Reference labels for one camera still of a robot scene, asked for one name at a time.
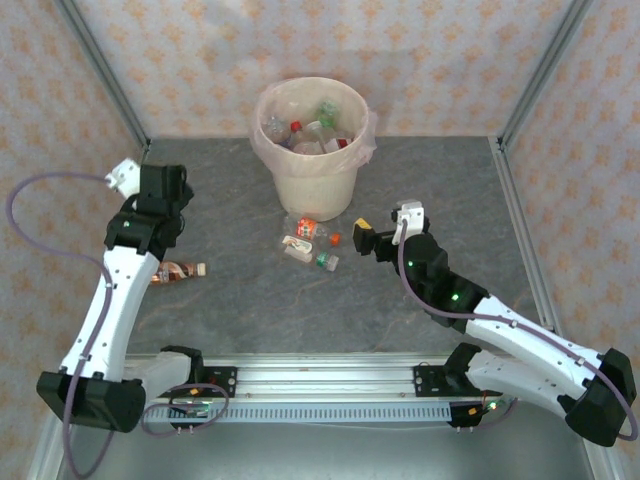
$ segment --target plastic bag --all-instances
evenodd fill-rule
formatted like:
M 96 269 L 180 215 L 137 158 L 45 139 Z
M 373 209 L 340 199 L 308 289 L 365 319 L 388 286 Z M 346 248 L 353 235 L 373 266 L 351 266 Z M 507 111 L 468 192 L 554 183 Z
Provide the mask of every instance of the plastic bag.
M 272 116 L 306 125 L 315 120 L 316 109 L 324 100 L 340 108 L 336 130 L 355 134 L 345 148 L 324 155 L 299 155 L 274 144 L 262 131 Z M 323 177 L 359 168 L 371 160 L 376 149 L 376 122 L 376 114 L 351 87 L 330 78 L 294 78 L 271 84 L 260 94 L 249 139 L 256 155 L 275 175 Z

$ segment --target gray mat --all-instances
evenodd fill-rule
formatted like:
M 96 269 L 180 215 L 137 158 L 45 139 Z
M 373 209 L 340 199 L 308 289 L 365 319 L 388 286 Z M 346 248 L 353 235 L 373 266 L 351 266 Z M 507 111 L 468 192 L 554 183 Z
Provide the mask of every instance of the gray mat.
M 329 222 L 344 234 L 331 274 L 285 258 L 285 216 L 247 139 L 154 141 L 148 161 L 183 163 L 196 192 L 166 259 L 206 262 L 204 278 L 150 287 L 130 353 L 167 344 L 222 353 L 420 351 L 447 354 L 458 333 L 409 299 L 390 264 L 360 257 L 353 221 L 392 228 L 398 200 L 423 202 L 451 268 L 526 317 L 537 314 L 486 138 L 380 138 L 353 202 Z

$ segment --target enclosure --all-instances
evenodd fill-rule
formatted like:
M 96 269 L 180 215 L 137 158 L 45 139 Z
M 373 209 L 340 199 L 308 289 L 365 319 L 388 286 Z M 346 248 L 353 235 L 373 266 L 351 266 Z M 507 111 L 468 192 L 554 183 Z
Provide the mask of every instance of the enclosure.
M 571 341 L 618 348 L 640 379 L 633 2 L 24 0 L 0 6 L 0 25 L 3 194 L 50 170 L 103 176 L 126 157 L 187 168 L 195 197 L 167 259 L 206 262 L 207 276 L 149 288 L 130 362 L 179 344 L 264 378 L 296 359 L 328 376 L 366 362 L 442 363 L 469 339 L 431 321 L 393 268 L 358 255 L 350 240 L 358 217 L 388 230 L 396 202 L 415 198 L 452 269 Z M 260 93 L 302 76 L 349 85 L 378 116 L 377 149 L 353 200 L 327 223 L 343 233 L 333 274 L 276 249 L 286 213 L 247 139 Z M 100 185 L 46 180 L 21 194 L 15 214 L 48 245 L 100 257 L 120 204 Z M 3 222 L 6 478 L 72 478 L 59 422 L 35 384 L 74 342 L 98 274 L 31 249 Z M 221 424 L 168 441 L 136 430 L 115 436 L 94 477 L 162 476 L 177 458 L 189 467 L 172 473 L 193 478 L 640 471 L 637 442 L 596 447 L 533 406 L 474 436 L 358 428 Z M 76 432 L 81 466 L 97 455 L 100 433 Z M 350 448 L 352 459 L 341 456 Z

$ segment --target gray floor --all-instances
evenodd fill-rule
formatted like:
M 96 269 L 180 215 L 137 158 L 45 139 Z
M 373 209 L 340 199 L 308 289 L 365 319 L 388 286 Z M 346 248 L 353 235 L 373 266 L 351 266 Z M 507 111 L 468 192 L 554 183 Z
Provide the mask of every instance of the gray floor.
M 397 425 L 218 424 L 193 436 L 116 433 L 100 479 L 589 480 L 579 437 L 553 414 L 519 404 L 490 430 Z M 75 458 L 84 472 L 105 432 L 80 428 Z M 59 480 L 73 476 L 65 467 Z
M 486 138 L 380 138 L 353 202 L 329 224 L 344 234 L 335 273 L 276 248 L 282 210 L 270 172 L 248 140 L 154 141 L 149 163 L 182 163 L 196 192 L 166 259 L 206 262 L 208 276 L 150 287 L 130 353 L 167 344 L 221 353 L 413 351 L 447 354 L 462 337 L 432 322 L 389 264 L 360 257 L 353 221 L 392 228 L 398 200 L 425 205 L 452 269 L 537 319 Z

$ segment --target yellow object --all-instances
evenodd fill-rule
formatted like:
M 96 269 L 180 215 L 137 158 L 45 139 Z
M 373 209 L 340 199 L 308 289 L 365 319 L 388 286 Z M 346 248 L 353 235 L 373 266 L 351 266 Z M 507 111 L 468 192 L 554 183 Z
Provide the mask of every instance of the yellow object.
M 358 220 L 356 220 L 356 225 L 358 225 L 360 228 L 364 228 L 366 230 L 371 230 L 371 225 L 369 225 L 367 223 L 367 221 L 360 217 Z

